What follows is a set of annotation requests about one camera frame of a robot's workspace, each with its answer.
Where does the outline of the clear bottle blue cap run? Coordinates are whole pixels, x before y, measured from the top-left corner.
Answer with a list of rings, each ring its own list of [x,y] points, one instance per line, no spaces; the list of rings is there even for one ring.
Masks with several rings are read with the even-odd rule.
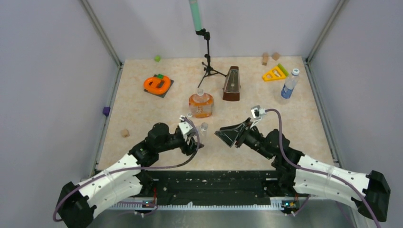
[[[200,125],[199,133],[200,133],[200,135],[201,135],[202,137],[206,137],[206,136],[207,136],[208,127],[209,127],[209,125],[208,125],[206,122],[203,122],[203,123]]]

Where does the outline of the orange clear plastic bottle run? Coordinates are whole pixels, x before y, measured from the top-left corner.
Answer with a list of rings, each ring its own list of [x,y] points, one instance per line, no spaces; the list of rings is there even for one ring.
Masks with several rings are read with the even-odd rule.
[[[212,115],[214,98],[211,94],[205,93],[198,88],[197,93],[189,97],[190,113],[195,118],[206,118]]]

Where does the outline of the blue water bottle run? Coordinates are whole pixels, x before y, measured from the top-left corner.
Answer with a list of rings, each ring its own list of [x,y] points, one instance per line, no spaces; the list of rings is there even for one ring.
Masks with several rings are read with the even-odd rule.
[[[293,93],[293,90],[295,89],[298,80],[299,80],[299,74],[300,70],[297,68],[294,68],[291,73],[286,77],[285,83],[283,85],[283,88],[281,90],[281,97],[284,99],[289,99]]]

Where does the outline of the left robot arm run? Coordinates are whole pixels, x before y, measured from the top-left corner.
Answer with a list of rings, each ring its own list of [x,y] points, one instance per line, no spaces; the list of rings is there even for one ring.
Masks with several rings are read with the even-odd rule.
[[[136,144],[120,160],[95,176],[78,184],[69,182],[61,190],[52,218],[69,228],[86,228],[103,211],[131,196],[147,196],[152,192],[152,181],[147,170],[157,170],[153,164],[159,154],[180,149],[188,164],[203,148],[200,134],[187,118],[170,133],[165,123],[156,123],[143,141]]]

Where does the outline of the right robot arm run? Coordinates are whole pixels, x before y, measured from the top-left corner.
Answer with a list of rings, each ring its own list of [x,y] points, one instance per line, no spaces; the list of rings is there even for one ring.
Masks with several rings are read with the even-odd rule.
[[[391,189],[381,172],[359,173],[320,162],[291,148],[278,129],[264,136],[250,119],[214,134],[229,147],[246,145],[272,159],[279,191],[285,196],[316,195],[350,206],[369,219],[387,220]]]

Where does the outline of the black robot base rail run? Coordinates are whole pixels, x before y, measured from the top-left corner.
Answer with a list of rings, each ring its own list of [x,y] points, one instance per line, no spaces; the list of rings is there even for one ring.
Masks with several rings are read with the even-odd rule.
[[[279,210],[293,214],[306,195],[284,193],[275,171],[146,171],[137,196],[110,209],[149,213],[158,210]]]

